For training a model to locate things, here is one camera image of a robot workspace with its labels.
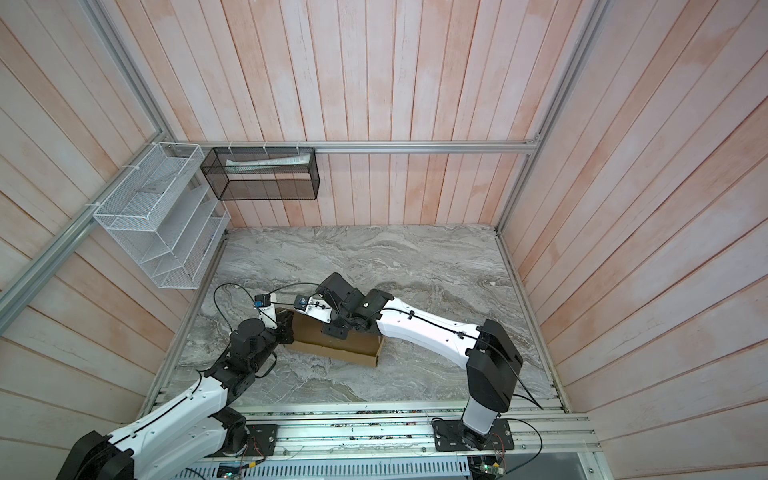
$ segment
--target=black mesh basket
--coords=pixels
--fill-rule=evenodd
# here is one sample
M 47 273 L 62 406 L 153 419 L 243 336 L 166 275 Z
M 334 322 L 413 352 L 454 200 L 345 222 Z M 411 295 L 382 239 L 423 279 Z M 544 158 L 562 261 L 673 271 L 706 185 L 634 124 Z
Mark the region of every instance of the black mesh basket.
M 219 200 L 315 200 L 320 187 L 310 147 L 215 147 L 200 169 Z

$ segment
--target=brown cardboard flap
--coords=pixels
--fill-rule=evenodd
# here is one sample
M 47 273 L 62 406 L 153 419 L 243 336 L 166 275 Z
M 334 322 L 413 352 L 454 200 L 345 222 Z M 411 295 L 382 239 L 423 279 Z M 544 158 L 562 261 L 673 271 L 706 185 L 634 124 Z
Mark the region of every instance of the brown cardboard flap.
M 332 359 L 376 367 L 384 337 L 350 331 L 345 340 L 325 335 L 325 323 L 301 313 L 293 314 L 293 343 L 287 348 Z

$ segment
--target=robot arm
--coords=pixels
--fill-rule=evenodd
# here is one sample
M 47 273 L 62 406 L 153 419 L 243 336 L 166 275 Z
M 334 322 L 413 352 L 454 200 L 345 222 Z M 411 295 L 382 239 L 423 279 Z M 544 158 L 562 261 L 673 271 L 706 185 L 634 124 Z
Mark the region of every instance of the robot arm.
M 245 418 L 228 405 L 260 378 L 257 372 L 277 345 L 293 342 L 293 312 L 276 314 L 273 301 L 254 299 L 263 319 L 244 320 L 198 384 L 109 435 L 91 432 L 78 440 L 57 480 L 164 480 L 206 455 L 242 454 Z M 356 329 L 408 340 L 466 370 L 471 398 L 453 433 L 467 449 L 482 449 L 498 414 L 509 409 L 522 358 L 493 320 L 482 326 L 456 322 L 376 289 L 364 296 L 338 273 L 313 296 L 297 297 L 294 310 L 324 322 L 329 335 L 346 338 Z

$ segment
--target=gray marble tabletop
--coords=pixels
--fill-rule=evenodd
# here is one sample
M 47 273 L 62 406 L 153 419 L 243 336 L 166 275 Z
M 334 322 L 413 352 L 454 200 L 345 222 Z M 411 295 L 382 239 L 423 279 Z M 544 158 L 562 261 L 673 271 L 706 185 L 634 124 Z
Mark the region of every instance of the gray marble tabletop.
M 236 229 L 187 337 L 167 389 L 172 398 L 197 381 L 227 344 L 229 328 L 212 294 L 225 282 L 266 293 L 288 283 L 321 282 L 341 273 L 366 293 L 378 288 L 422 310 L 449 319 L 499 321 L 523 355 L 521 378 L 537 398 L 554 389 L 542 368 L 520 301 L 502 262 L 491 227 L 479 225 L 296 227 Z M 293 302 L 295 287 L 278 296 Z M 219 306 L 233 326 L 254 316 L 242 290 L 225 286 Z M 312 402 L 391 402 L 467 399 L 466 373 L 441 356 L 400 339 L 386 339 L 379 366 L 298 353 L 279 346 L 278 363 L 236 406 Z M 524 393 L 520 385 L 517 393 Z

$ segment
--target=white mesh shelf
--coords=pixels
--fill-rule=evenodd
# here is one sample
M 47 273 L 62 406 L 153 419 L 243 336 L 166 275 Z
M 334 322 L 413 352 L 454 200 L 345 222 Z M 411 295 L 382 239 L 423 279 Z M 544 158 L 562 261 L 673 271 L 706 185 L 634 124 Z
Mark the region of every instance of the white mesh shelf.
M 94 218 L 108 230 L 157 230 L 201 163 L 200 145 L 155 145 Z
M 199 287 L 230 220 L 208 185 L 187 188 L 202 160 L 198 145 L 156 145 L 94 215 L 163 288 Z

